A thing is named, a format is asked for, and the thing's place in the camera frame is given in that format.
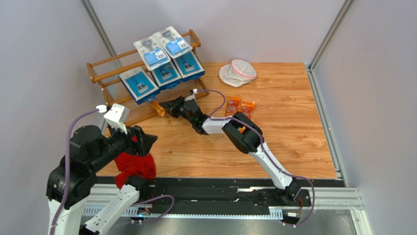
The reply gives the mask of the small blue Harry's razor box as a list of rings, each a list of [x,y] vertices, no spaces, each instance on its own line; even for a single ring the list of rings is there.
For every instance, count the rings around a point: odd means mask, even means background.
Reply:
[[[156,96],[161,92],[142,67],[122,72],[118,77],[138,105],[156,99]]]

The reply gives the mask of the orange Bic razor bag front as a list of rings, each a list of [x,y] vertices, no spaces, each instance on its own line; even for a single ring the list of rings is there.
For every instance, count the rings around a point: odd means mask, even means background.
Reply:
[[[163,108],[160,105],[160,102],[158,100],[152,100],[149,102],[149,104],[157,112],[159,116],[163,117],[165,115],[165,108]]]

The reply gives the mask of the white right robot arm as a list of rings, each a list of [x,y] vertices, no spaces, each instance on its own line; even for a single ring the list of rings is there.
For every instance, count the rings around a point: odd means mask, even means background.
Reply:
[[[189,121],[200,135],[225,134],[240,152],[257,160],[272,179],[274,186],[283,190],[289,200],[297,200],[301,185],[273,155],[261,129],[242,112],[229,117],[210,117],[201,111],[195,99],[183,96],[161,102],[160,106],[172,117],[183,117]]]

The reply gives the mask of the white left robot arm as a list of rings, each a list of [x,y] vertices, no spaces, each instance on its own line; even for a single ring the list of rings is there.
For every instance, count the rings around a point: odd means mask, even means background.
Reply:
[[[108,138],[95,125],[78,128],[69,140],[69,150],[48,177],[48,233],[105,235],[129,207],[148,196],[149,183],[140,176],[129,176],[104,209],[81,223],[87,198],[98,182],[97,173],[122,153],[145,157],[157,139],[139,126],[128,127],[127,133],[114,131]]]

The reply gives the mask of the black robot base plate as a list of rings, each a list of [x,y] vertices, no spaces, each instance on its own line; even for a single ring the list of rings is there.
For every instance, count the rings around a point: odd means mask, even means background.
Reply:
[[[244,178],[156,178],[146,183],[139,201],[171,195],[151,203],[153,214],[172,206],[170,215],[268,215],[270,207],[290,211],[308,209],[312,196],[301,189],[297,200],[289,200],[270,179]]]

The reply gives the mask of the Gillette razor blister pack front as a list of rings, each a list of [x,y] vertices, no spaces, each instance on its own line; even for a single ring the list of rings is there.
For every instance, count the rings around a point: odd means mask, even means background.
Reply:
[[[149,71],[153,71],[171,61],[167,52],[154,36],[136,41],[133,45]]]

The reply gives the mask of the large blue Harry's razor box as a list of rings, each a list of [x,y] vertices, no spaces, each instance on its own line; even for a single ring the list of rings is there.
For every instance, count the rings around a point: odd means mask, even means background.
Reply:
[[[161,91],[173,89],[183,82],[180,73],[172,61],[152,70],[151,74]]]

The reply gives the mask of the gillette razor blister pack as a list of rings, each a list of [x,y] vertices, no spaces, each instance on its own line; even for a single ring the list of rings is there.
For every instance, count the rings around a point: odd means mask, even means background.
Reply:
[[[133,45],[149,71],[153,71],[171,61],[167,52],[154,36],[136,41]]]
[[[154,33],[153,36],[173,59],[192,51],[192,46],[172,26]]]

